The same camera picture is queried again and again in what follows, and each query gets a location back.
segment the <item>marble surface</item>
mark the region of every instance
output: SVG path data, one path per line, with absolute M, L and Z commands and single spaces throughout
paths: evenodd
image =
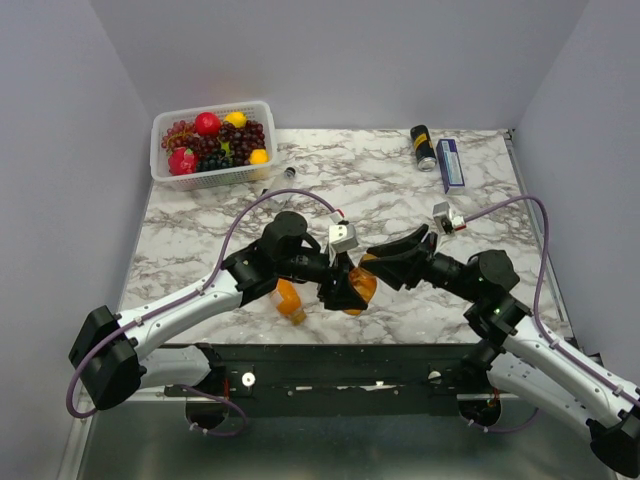
M 433 205 L 449 200 L 463 214 L 520 193 L 502 135 L 495 131 L 433 130 L 434 140 L 454 138 L 467 182 L 465 195 L 445 196 L 439 170 L 420 172 L 405 130 L 278 130 L 278 172 L 297 171 L 296 187 L 310 190 L 341 208 L 355 224 L 364 250 L 433 225 Z M 233 217 L 271 180 L 192 192 L 153 186 L 122 308 L 140 306 L 185 287 L 207 274 L 217 259 Z M 330 224 L 324 207 L 294 196 L 288 207 L 303 214 L 323 243 Z M 258 238 L 274 213 L 258 208 L 231 241 L 233 252 Z M 531 305 L 540 256 L 524 206 L 511 206 L 445 238 L 443 253 L 466 261 L 478 251 L 507 251 L 521 282 L 514 295 Z M 212 343 L 447 343 L 476 342 L 466 324 L 468 304 L 423 284 L 395 292 L 382 282 L 369 310 L 358 317 L 329 312 L 315 298 L 315 285 L 298 286 L 307 320 L 294 327 L 267 298 L 211 318 L 175 337 L 175 342 Z M 542 294 L 543 319 L 570 334 L 548 286 Z

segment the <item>small box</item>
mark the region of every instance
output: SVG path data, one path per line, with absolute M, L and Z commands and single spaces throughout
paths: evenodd
M 452 195 L 464 193 L 464 175 L 460 166 L 456 141 L 451 138 L 440 140 L 436 147 L 436 155 L 440 163 L 444 193 Z

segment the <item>gray wall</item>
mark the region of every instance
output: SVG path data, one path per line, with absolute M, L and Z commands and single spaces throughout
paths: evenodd
M 152 116 L 261 98 L 280 127 L 513 127 L 586 0 L 91 0 Z
M 66 354 L 115 306 L 146 200 L 149 117 L 86 0 L 0 15 L 0 477 L 55 478 Z
M 518 125 L 574 330 L 640 382 L 640 3 L 592 0 Z

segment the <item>lemon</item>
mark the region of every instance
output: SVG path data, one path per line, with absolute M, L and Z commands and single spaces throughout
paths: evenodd
M 260 163 L 267 163 L 269 161 L 269 155 L 264 148 L 258 148 L 251 152 L 249 156 L 249 163 L 251 165 L 258 165 Z
M 224 117 L 224 121 L 233 124 L 236 128 L 244 128 L 247 124 L 247 117 L 242 112 L 232 112 Z

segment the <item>fruit basket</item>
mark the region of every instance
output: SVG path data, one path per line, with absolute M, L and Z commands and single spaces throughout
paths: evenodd
M 163 140 L 163 135 L 171 129 L 176 122 L 194 122 L 196 117 L 203 112 L 211 112 L 220 119 L 232 112 L 242 112 L 249 121 L 260 123 L 262 125 L 262 133 L 264 134 L 264 149 L 267 152 L 269 161 L 259 165 L 235 166 L 222 170 L 172 175 L 169 170 L 169 157 L 171 152 L 168 152 L 165 148 L 166 141 Z M 153 121 L 153 128 L 151 130 L 151 176 L 156 182 L 166 183 L 176 190 L 181 191 L 229 185 L 232 183 L 251 182 L 269 176 L 271 167 L 277 160 L 277 150 L 278 145 L 276 142 L 273 116 L 271 115 L 269 105 L 265 102 L 230 103 L 227 105 L 215 105 L 162 113 Z

